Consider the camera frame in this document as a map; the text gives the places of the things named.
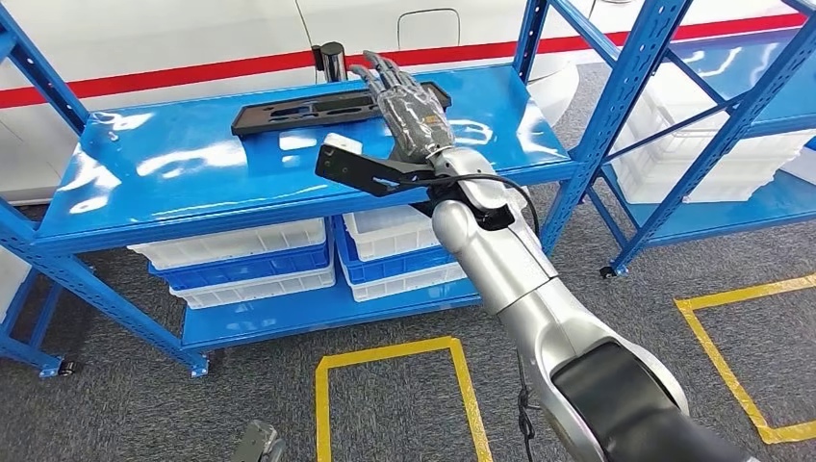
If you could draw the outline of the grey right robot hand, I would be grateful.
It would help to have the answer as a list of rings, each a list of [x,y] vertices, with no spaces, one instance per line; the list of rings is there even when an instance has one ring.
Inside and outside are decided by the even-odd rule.
[[[368,86],[392,133],[395,145],[390,158],[424,164],[436,153],[451,148],[454,135],[439,98],[393,60],[370,50],[363,55],[374,70],[361,64],[350,70]]]

